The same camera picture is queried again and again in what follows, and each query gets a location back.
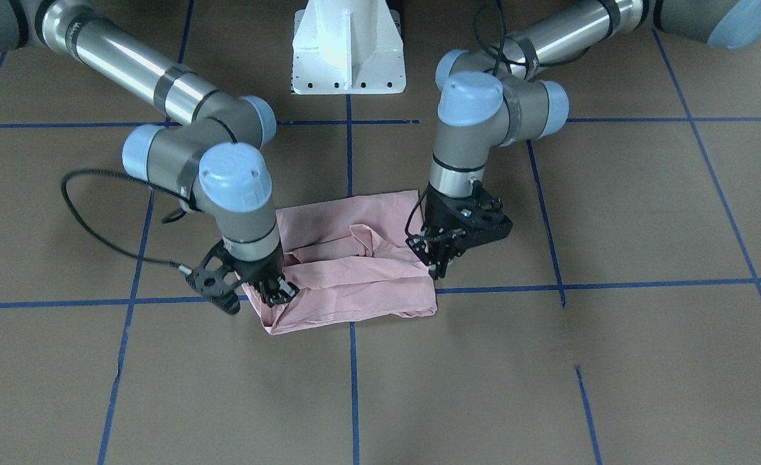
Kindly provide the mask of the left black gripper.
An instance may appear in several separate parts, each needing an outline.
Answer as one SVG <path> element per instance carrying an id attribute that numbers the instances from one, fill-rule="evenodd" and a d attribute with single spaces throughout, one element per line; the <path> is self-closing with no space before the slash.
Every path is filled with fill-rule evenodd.
<path id="1" fill-rule="evenodd" d="M 406 244 L 440 280 L 455 257 L 465 251 L 507 238 L 513 223 L 503 212 L 503 203 L 493 197 L 481 181 L 471 182 L 472 193 L 453 198 L 433 186 L 425 188 L 416 206 L 426 202 L 424 223 L 419 232 L 407 232 Z"/>

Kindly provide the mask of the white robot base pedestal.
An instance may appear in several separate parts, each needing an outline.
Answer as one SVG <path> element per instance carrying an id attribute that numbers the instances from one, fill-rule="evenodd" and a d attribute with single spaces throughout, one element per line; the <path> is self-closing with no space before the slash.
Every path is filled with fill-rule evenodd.
<path id="1" fill-rule="evenodd" d="M 402 12 L 399 1 L 307 2 L 294 14 L 292 92 L 404 92 Z"/>

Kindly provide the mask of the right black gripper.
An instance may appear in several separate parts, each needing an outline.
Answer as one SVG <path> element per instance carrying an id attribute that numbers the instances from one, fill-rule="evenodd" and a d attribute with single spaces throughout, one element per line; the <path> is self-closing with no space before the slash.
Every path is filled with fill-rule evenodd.
<path id="1" fill-rule="evenodd" d="M 240 311 L 240 297 L 236 289 L 244 284 L 250 285 L 269 307 L 294 300 L 300 289 L 286 280 L 284 262 L 280 242 L 265 258 L 248 262 L 233 256 L 220 241 L 200 264 L 185 268 L 185 280 L 204 300 L 228 315 L 235 315 Z"/>

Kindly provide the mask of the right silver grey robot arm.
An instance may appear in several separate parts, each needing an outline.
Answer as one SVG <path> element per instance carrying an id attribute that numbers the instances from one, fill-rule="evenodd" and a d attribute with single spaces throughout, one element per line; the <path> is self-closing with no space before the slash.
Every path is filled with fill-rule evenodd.
<path id="1" fill-rule="evenodd" d="M 200 264 L 141 257 L 176 269 L 204 300 L 233 315 L 239 287 L 268 306 L 294 300 L 298 287 L 286 279 L 273 203 L 273 181 L 260 148 L 276 131 L 273 109 L 256 96 L 234 98 L 191 68 L 154 50 L 113 23 L 89 1 L 0 1 L 0 53 L 42 45 L 102 74 L 151 104 L 178 129 L 141 125 L 123 144 L 124 172 L 75 170 L 61 193 L 77 223 L 106 247 L 81 217 L 67 185 L 78 176 L 109 176 L 171 195 L 180 208 L 215 220 L 220 240 Z"/>

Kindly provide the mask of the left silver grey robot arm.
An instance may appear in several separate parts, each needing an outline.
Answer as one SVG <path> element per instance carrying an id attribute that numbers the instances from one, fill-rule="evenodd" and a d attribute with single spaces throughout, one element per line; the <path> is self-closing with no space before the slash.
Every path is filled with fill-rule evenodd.
<path id="1" fill-rule="evenodd" d="M 761 38 L 761 1 L 578 1 L 517 32 L 501 20 L 496 44 L 440 59 L 439 122 L 420 196 L 424 224 L 406 239 L 432 279 L 443 279 L 467 250 L 510 233 L 501 200 L 483 186 L 490 150 L 552 135 L 569 115 L 563 86 L 537 74 L 641 26 L 714 49 L 743 49 Z"/>

